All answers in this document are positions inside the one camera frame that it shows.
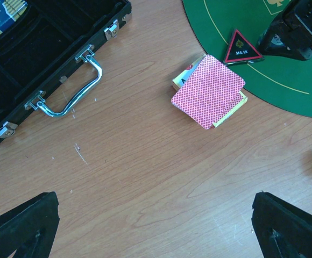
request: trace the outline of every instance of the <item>case handle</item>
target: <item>case handle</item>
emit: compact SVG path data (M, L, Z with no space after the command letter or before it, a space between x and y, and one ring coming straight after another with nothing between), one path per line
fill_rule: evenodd
M50 117L62 117L67 112L69 112L89 91L91 91L94 86L101 80L102 77L102 68L100 64L94 59L93 55L86 55L86 58L83 59L84 62L89 62L97 71L97 77L89 82L86 86L84 86L75 96L72 97L72 99L68 102L68 104L65 106L63 111L56 113L52 111L46 104L45 101L38 101L36 103L36 106L44 111L45 114L47 114Z

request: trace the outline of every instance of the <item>triangular all in marker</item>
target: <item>triangular all in marker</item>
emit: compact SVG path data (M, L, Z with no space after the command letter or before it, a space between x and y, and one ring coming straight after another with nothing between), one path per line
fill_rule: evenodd
M253 63L262 61L263 59L263 55L261 55L260 52L257 51L237 29L235 29L223 63L226 65L233 65L241 62Z

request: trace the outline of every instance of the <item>yellow curved line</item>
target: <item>yellow curved line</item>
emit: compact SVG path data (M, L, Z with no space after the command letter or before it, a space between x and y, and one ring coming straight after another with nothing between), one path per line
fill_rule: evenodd
M221 36L221 38L223 39L223 41L224 41L227 45L229 45L229 43L225 40L225 38L224 38L223 35L221 34L221 31L218 29L216 23L215 23L214 20L212 19L212 16L211 16L211 14L210 14L210 12L209 12L208 6L206 5L206 0L203 0L203 1L204 1L204 5L205 5L205 8L206 8L206 12L208 13L208 15L209 15L209 17L210 17L210 19L211 19L213 25L215 26L217 32L220 34L220 36ZM291 87L289 87L289 86L286 86L286 85L284 85L284 84L282 84L282 83L280 83L280 82L277 82L277 81L275 81L275 80L272 79L272 78L269 78L267 75L263 74L263 73L260 72L259 70L257 70L257 69L255 69L254 67L252 67L249 63L248 63L247 65L248 65L250 68L252 68L254 71L256 71L257 73L259 73L260 75L262 75L263 77L269 79L270 81L272 81L272 82L274 82L274 83L276 83L276 84L278 84L278 85L280 85L280 86L282 86L282 87L285 87L285 88L287 88L287 89L290 89L290 90L293 90L293 91L297 91L297 92L300 92L300 93L303 93L303 94L310 95L310 93L308 93L308 92L301 91L301 90L296 90L296 89L291 88Z

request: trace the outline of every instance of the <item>gold emblem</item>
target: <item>gold emblem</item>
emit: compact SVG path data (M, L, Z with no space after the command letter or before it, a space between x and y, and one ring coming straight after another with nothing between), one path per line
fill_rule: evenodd
M267 0L269 4L276 4L277 7L282 6L280 2L283 2L284 0Z
M235 44L238 48L242 48L243 47L243 42L240 40L237 40L236 44Z

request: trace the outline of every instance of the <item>open case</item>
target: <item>open case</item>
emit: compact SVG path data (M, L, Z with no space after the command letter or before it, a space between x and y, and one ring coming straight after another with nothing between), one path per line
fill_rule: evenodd
M0 142L32 111L61 117L101 79L93 58L132 18L127 0L0 0L0 13L24 3L20 17L0 35ZM46 98L88 62L97 77L56 113Z

